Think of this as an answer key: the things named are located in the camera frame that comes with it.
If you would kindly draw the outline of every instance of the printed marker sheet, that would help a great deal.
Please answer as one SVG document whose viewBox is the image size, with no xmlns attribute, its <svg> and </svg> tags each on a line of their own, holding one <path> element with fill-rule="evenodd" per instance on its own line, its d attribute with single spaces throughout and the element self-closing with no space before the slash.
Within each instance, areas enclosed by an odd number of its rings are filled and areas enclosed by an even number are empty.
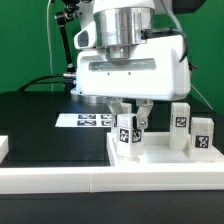
<svg viewBox="0 0 224 224">
<path fill-rule="evenodd" d="M 60 114 L 55 127 L 111 127 L 111 114 Z"/>
</svg>

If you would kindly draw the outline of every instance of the metal cylinder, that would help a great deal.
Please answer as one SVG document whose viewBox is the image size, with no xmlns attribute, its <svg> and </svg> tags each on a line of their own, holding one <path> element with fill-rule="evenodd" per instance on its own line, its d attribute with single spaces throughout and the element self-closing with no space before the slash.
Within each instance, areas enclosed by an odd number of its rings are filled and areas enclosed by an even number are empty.
<svg viewBox="0 0 224 224">
<path fill-rule="evenodd" d="M 128 59 L 130 57 L 129 46 L 115 46 L 106 48 L 106 59 L 108 61 Z"/>
<path fill-rule="evenodd" d="M 145 43 L 141 30 L 151 28 L 153 11 L 150 8 L 119 8 L 95 13 L 97 47 Z"/>
</svg>

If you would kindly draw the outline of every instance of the black table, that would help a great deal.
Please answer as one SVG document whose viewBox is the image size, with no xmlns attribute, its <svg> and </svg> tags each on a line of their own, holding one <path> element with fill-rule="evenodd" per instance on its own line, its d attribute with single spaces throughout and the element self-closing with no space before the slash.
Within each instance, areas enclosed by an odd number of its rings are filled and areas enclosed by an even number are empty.
<svg viewBox="0 0 224 224">
<path fill-rule="evenodd" d="M 192 97 L 184 101 L 192 116 L 213 119 L 213 144 L 224 152 L 224 118 Z M 109 166 L 108 128 L 55 127 L 59 113 L 108 113 L 106 105 L 51 92 L 4 93 L 0 105 L 0 135 L 9 136 L 10 150 L 1 168 Z M 170 103 L 155 102 L 148 130 L 168 131 L 169 121 Z M 0 195 L 0 223 L 221 224 L 223 206 L 223 191 Z"/>
</svg>

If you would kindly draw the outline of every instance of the green wall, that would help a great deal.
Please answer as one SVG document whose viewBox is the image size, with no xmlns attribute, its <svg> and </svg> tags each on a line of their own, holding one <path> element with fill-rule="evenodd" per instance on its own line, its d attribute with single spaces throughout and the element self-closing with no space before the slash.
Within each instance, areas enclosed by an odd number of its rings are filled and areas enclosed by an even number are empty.
<svg viewBox="0 0 224 224">
<path fill-rule="evenodd" d="M 17 90 L 33 78 L 49 75 L 46 31 L 48 0 L 1 0 L 0 23 L 0 92 Z M 178 16 L 190 42 L 189 59 L 198 67 L 192 75 L 197 87 L 216 111 L 224 115 L 224 0 L 207 0 L 195 14 Z M 63 10 L 60 0 L 51 6 L 51 32 L 54 73 L 66 70 L 66 62 L 54 14 Z M 157 26 L 172 25 L 169 18 L 156 18 Z M 78 21 L 68 24 L 73 49 L 73 36 Z M 72 51 L 73 58 L 77 51 Z M 32 87 L 50 90 L 50 86 Z"/>
</svg>

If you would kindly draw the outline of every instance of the screw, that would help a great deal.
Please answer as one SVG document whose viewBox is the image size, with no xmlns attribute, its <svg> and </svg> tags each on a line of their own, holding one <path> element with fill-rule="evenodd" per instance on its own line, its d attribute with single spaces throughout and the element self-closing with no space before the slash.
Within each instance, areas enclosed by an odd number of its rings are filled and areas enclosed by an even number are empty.
<svg viewBox="0 0 224 224">
<path fill-rule="evenodd" d="M 141 125 L 145 126 L 146 125 L 146 121 L 142 121 Z"/>
</svg>

